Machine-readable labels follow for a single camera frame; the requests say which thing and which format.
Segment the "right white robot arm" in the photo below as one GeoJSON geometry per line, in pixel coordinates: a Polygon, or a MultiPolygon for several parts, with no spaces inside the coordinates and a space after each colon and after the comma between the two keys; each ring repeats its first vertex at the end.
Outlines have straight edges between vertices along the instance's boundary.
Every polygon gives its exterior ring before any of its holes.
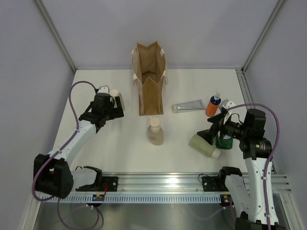
{"type": "Polygon", "coordinates": [[[229,192],[230,206],[236,209],[237,230],[282,230],[275,212],[272,192],[272,147],[264,137],[266,114],[258,109],[248,109],[241,123],[231,120],[228,111],[221,112],[208,122],[210,129],[200,131],[205,141],[213,142],[216,134],[227,134],[239,140],[239,148],[248,171],[248,185],[245,186],[239,168],[224,166],[216,176],[201,174],[199,178],[205,192],[229,192]]]}

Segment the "orange spray bottle blue top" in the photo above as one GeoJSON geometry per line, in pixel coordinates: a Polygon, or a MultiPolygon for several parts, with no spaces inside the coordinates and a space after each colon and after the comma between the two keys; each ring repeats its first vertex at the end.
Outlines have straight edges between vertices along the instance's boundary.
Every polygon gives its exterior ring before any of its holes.
{"type": "Polygon", "coordinates": [[[206,115],[209,117],[215,116],[215,113],[218,109],[219,104],[221,103],[221,96],[219,92],[216,92],[215,95],[213,95],[206,108],[206,115]]]}

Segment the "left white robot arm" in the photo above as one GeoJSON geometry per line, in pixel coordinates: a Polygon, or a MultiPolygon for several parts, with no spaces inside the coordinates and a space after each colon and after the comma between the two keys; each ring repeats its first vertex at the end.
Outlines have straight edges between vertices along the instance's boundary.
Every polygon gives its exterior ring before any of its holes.
{"type": "Polygon", "coordinates": [[[65,199],[71,191],[102,192],[107,188],[102,170],[93,166],[83,166],[72,171],[70,166],[92,136],[109,120],[124,116],[120,96],[98,92],[85,112],[77,120],[76,128],[65,142],[47,155],[38,154],[34,160],[32,194],[42,201],[36,192],[65,199]]]}

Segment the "pale green bottle beige cap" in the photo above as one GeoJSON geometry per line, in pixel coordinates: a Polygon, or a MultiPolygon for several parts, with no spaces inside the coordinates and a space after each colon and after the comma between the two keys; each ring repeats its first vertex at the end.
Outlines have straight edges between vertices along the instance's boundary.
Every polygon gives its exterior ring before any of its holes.
{"type": "Polygon", "coordinates": [[[116,90],[116,89],[112,89],[112,90],[110,91],[110,95],[114,98],[114,101],[115,101],[115,108],[118,107],[118,104],[117,104],[117,102],[116,102],[116,97],[119,97],[120,103],[121,103],[121,107],[122,107],[123,111],[125,111],[125,105],[124,105],[124,101],[123,101],[123,98],[122,98],[121,93],[120,93],[118,90],[116,90]]]}

